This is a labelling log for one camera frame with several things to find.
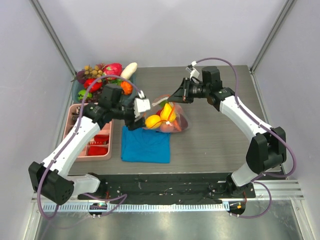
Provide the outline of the dark red apple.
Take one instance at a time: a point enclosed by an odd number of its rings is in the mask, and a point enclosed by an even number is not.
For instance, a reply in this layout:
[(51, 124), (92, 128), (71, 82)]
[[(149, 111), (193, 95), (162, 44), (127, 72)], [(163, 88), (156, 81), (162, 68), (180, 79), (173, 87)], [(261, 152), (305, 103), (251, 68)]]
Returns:
[(188, 129), (189, 123), (183, 114), (179, 114), (177, 121), (181, 131), (185, 131)]

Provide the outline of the pink peach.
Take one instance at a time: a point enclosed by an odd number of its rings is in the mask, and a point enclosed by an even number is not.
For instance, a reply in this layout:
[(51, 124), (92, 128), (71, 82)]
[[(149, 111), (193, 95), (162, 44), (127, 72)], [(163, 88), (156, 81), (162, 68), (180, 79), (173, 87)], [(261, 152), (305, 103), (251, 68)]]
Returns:
[(160, 126), (160, 131), (163, 132), (163, 133), (174, 133), (175, 132), (175, 127), (172, 124), (163, 123)]

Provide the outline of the yellow pear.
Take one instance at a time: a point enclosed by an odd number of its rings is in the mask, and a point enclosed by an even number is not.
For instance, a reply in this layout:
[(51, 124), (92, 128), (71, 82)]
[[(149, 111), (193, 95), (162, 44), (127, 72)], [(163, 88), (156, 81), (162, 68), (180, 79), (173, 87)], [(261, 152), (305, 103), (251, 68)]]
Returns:
[(166, 103), (160, 112), (161, 120), (173, 122), (176, 119), (176, 113), (170, 103)]

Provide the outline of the clear zip top bag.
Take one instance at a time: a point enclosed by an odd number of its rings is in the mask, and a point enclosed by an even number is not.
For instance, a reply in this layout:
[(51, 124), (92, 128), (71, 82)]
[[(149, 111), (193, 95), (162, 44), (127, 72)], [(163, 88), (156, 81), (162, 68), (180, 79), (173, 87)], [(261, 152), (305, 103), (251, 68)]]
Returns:
[(161, 133), (181, 133), (191, 128), (191, 122), (179, 103), (169, 102), (169, 95), (157, 97), (151, 104), (151, 130)]

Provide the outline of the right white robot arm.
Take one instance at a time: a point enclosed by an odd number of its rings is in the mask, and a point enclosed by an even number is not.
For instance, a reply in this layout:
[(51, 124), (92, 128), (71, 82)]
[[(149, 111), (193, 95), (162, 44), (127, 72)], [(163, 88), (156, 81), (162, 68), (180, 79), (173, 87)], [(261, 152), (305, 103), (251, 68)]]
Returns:
[(183, 78), (179, 88), (168, 98), (169, 102), (191, 104), (195, 98), (206, 99), (232, 120), (250, 141), (245, 163), (226, 178), (226, 193), (236, 198), (251, 181), (286, 161), (287, 150), (282, 144), (286, 133), (281, 127), (273, 128), (263, 122), (236, 98), (231, 88), (223, 87), (216, 66), (206, 66), (198, 72), (189, 65), (186, 70), (190, 76)]

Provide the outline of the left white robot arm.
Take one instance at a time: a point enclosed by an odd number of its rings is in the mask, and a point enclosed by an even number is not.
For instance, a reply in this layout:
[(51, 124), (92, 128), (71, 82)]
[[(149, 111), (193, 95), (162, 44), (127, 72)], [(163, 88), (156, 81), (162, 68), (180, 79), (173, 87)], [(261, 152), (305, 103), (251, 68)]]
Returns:
[(97, 103), (82, 104), (75, 125), (58, 147), (42, 162), (28, 168), (37, 202), (45, 197), (57, 205), (72, 196), (90, 194), (100, 200), (107, 188), (95, 174), (69, 176), (69, 171), (89, 141), (112, 120), (123, 120), (129, 130), (145, 126), (143, 114), (150, 110), (150, 101), (142, 90), (132, 99), (123, 98), (121, 87), (107, 84)]

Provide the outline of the purple grape bunch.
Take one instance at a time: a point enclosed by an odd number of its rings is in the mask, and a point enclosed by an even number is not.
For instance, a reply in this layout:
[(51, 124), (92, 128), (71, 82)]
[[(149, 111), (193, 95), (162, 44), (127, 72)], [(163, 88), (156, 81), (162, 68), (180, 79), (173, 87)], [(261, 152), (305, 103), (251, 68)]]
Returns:
[(86, 103), (97, 103), (101, 93), (102, 93), (102, 91), (96, 91), (96, 92), (92, 92), (92, 93), (90, 92), (87, 95), (85, 102)]

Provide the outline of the blue folded cloth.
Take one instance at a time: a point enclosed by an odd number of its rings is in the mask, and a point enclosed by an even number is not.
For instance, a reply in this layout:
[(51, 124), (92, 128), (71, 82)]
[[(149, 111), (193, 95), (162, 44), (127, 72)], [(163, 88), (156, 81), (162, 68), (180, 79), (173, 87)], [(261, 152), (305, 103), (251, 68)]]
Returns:
[(171, 160), (170, 133), (122, 127), (121, 160), (130, 163), (168, 164)]

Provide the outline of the orange persimmon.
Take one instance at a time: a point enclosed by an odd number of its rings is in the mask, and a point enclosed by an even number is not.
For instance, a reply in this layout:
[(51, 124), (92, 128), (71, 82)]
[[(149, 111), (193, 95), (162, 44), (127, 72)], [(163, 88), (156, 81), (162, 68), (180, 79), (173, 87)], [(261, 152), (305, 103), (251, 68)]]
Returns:
[(120, 84), (121, 88), (123, 89), (123, 92), (125, 95), (131, 95), (133, 92), (133, 87), (130, 83), (127, 81), (122, 81)]

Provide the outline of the red bell pepper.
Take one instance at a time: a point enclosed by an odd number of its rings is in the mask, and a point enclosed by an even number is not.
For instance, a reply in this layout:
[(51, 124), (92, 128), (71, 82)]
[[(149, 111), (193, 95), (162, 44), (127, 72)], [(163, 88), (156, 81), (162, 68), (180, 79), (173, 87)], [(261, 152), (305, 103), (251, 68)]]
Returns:
[(86, 90), (91, 86), (91, 88), (89, 90), (90, 93), (94, 93), (94, 92), (98, 91), (103, 86), (102, 80), (98, 80), (97, 82), (95, 82), (93, 84), (93, 82), (95, 80), (96, 80), (95, 78), (88, 78), (83, 84), (83, 86)]

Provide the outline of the green striped melon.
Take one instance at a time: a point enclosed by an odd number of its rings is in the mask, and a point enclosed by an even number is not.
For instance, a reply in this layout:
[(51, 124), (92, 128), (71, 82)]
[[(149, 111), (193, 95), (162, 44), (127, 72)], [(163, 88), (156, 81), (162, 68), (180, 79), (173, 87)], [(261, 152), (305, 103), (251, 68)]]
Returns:
[[(81, 102), (83, 99), (84, 99), (84, 97), (85, 97), (85, 93), (86, 93), (86, 90), (85, 89), (82, 89), (82, 90), (80, 90), (78, 93), (77, 93), (77, 100), (79, 101), (79, 102)], [(93, 95), (92, 95), (92, 93), (88, 93), (87, 94), (87, 96), (86, 96), (86, 98), (87, 99), (91, 99), (93, 97)]]

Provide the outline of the red cloth items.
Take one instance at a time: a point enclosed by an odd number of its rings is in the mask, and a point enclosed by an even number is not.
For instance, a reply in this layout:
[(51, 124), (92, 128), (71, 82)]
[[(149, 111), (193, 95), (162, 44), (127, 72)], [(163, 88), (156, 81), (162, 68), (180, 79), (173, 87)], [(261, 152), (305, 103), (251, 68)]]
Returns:
[(97, 134), (93, 137), (88, 144), (88, 156), (104, 156), (109, 152), (109, 139), (108, 134)]

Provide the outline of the pink dragon fruit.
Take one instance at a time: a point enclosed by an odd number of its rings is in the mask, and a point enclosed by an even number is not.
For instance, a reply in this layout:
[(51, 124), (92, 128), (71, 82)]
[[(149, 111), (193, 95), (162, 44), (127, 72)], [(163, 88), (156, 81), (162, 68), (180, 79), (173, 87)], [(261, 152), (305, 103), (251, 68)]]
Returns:
[(122, 73), (123, 67), (120, 63), (110, 63), (107, 64), (102, 72), (104, 75), (116, 75), (116, 76), (120, 76)]

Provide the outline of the dark rolled socks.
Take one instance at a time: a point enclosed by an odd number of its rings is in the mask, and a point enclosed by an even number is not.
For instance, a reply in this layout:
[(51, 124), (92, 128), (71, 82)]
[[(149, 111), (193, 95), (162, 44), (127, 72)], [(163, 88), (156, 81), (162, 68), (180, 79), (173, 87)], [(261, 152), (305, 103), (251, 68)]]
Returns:
[(71, 123), (72, 124), (75, 124), (79, 115), (80, 115), (80, 110), (81, 110), (81, 107), (80, 106), (77, 106), (76, 108), (74, 108), (74, 110), (72, 111), (71, 113)]

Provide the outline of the brown longan bunch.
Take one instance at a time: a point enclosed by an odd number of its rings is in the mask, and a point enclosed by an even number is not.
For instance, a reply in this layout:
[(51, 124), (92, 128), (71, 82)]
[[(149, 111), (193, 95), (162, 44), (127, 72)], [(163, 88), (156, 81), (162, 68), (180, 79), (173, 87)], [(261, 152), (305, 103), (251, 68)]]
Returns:
[(86, 65), (84, 67), (84, 77), (86, 79), (96, 79), (103, 74), (103, 64), (96, 64), (94, 66)]

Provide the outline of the white radish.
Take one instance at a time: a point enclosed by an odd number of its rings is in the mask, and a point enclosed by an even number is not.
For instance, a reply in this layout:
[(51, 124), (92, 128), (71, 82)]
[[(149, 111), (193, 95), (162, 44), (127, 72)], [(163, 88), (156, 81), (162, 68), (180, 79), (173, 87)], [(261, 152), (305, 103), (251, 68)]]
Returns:
[(137, 68), (138, 64), (136, 62), (132, 62), (123, 69), (120, 76), (126, 80), (129, 80), (131, 76), (136, 72)]

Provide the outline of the teal fruit bowl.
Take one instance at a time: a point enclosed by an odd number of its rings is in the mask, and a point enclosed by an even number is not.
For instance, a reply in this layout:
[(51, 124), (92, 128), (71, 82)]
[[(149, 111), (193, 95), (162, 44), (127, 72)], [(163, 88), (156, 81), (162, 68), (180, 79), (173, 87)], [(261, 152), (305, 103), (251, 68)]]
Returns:
[[(134, 73), (131, 78), (129, 79), (133, 84), (137, 84), (137, 74)], [(72, 85), (72, 90), (71, 90), (71, 96), (72, 96), (72, 100), (74, 104), (80, 104), (81, 101), (78, 100), (78, 92), (81, 90), (84, 90), (84, 85), (81, 84), (80, 82), (78, 82), (77, 80), (75, 81), (75, 83)], [(132, 99), (134, 96), (137, 95), (137, 90), (135, 88), (133, 88), (132, 94), (131, 95), (127, 95), (126, 97), (124, 97), (124, 99)]]

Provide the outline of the purple onion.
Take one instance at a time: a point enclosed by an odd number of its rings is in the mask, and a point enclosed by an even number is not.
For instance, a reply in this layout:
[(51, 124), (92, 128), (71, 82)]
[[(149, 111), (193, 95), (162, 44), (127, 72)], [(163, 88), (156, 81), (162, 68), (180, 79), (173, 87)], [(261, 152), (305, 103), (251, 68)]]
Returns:
[(86, 82), (85, 70), (78, 71), (76, 73), (75, 80), (77, 80), (80, 84), (84, 84)]

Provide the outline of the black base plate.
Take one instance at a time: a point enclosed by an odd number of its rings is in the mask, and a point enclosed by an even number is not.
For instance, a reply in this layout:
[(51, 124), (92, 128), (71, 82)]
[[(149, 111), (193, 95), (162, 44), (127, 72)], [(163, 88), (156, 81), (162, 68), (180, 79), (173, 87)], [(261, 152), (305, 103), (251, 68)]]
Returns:
[(153, 173), (98, 175), (100, 185), (92, 196), (114, 199), (127, 195), (129, 205), (205, 205), (223, 199), (254, 199), (251, 183), (231, 184), (228, 173)]

